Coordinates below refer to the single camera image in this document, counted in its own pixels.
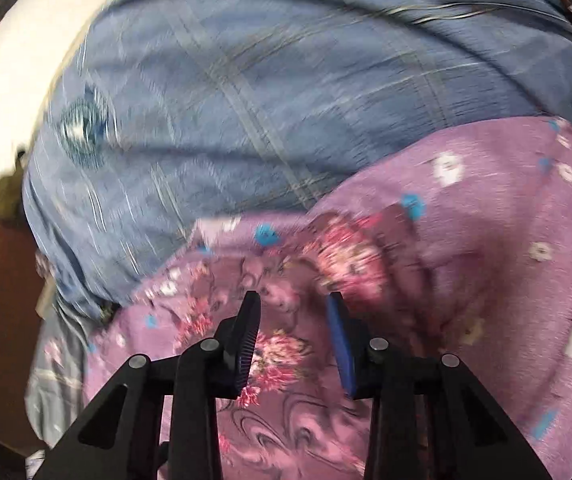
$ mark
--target gray fabric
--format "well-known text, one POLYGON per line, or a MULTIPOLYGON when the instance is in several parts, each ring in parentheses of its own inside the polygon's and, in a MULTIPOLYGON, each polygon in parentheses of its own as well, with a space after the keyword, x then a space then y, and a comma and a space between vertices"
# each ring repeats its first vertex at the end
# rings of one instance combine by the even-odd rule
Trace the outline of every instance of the gray fabric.
POLYGON ((98 323, 54 298, 32 362, 26 413, 35 433, 54 446, 82 410, 84 361, 98 323))
MULTIPOLYGON (((197 218, 309 209, 448 126, 572 121, 572 27, 559 7, 118 0, 64 70, 24 181, 67 315, 99 320, 103 300, 127 303, 197 218)), ((34 404, 41 431, 55 419, 34 404)))

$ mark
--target blue flower print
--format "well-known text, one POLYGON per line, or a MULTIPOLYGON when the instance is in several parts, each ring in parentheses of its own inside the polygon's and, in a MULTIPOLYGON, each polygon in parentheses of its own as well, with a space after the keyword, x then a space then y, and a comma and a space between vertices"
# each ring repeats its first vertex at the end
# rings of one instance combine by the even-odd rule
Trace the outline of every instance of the blue flower print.
POLYGON ((108 106, 97 90, 87 86, 83 97, 68 106, 55 128, 61 147, 75 164, 91 170, 102 166, 108 106))
POLYGON ((544 438, 544 435, 548 431, 548 428, 555 420, 557 416, 557 410, 550 410, 549 412, 544 413, 540 418, 540 421, 537 423, 535 428, 532 430, 532 436, 537 440, 541 440, 544 438))
POLYGON ((146 316, 146 328, 157 328, 157 319, 152 314, 146 316))
POLYGON ((537 161, 537 165, 540 167, 541 171, 547 173, 553 167, 553 159, 549 156, 542 156, 540 160, 537 161))
POLYGON ((270 224, 260 224, 255 230, 255 241, 262 247, 268 247, 279 242, 280 237, 270 224))
POLYGON ((555 133, 559 132, 559 124, 557 123, 556 120, 554 120, 554 119, 549 119, 549 120, 547 121, 547 123, 550 124, 550 127, 553 128, 553 131, 554 131, 555 133))
POLYGON ((426 204, 416 194, 402 195, 402 207, 406 210, 406 214, 413 221, 419 220, 426 211, 426 204))

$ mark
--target purple floral blanket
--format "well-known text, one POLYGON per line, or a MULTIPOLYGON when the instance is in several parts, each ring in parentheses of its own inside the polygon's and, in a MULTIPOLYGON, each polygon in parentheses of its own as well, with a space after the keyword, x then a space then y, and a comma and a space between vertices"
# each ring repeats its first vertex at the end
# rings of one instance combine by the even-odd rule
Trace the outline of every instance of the purple floral blanket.
POLYGON ((248 386, 218 403, 227 479, 361 478, 370 405, 340 388, 324 318, 332 290, 375 335, 415 354, 460 355, 553 478, 572 476, 564 120, 439 131, 360 172, 307 215, 197 221, 190 243, 95 335, 86 399, 130 355, 165 358, 212 334, 247 290, 262 297, 262 323, 248 386))

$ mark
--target metal bolt head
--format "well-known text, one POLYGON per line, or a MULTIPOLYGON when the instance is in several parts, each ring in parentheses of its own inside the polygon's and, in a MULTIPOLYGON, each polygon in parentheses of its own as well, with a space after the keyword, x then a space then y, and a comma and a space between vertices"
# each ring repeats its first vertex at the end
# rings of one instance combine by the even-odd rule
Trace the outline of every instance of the metal bolt head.
POLYGON ((457 368, 460 365, 460 358, 454 354, 444 354, 442 364, 448 368, 457 368))
POLYGON ((214 352, 220 347, 220 342, 215 338, 209 337, 200 343, 200 348, 205 352, 214 352))
POLYGON ((381 352, 388 348, 388 341, 383 337, 374 337, 368 342, 368 346, 375 352, 381 352))
POLYGON ((131 368, 141 368, 146 364, 146 356, 142 354, 137 354, 128 359, 128 366, 131 368))

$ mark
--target bedding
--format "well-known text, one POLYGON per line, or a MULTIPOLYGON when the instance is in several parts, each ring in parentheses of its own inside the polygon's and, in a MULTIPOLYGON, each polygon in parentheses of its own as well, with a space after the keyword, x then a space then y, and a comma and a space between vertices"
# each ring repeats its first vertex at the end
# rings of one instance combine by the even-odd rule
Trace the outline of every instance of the bedding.
POLYGON ((26 388, 26 412, 35 433, 51 445, 83 408, 86 346, 96 328, 58 295, 45 313, 26 388))
MULTIPOLYGON (((572 121, 558 0, 115 0, 55 86, 24 208, 58 301, 99 329, 199 218, 303 212, 432 132, 537 114, 572 121)), ((79 403, 41 402, 66 384, 44 351, 26 405, 52 446, 79 403)))
POLYGON ((262 320, 248 386, 218 404, 226 478, 364 474, 370 403, 342 395, 325 321, 333 290, 373 336, 463 358, 553 479, 572 476, 567 121, 449 128, 306 215, 198 221, 188 246, 91 339, 86 400, 131 355, 162 359, 211 336, 247 290, 261 295, 262 320))

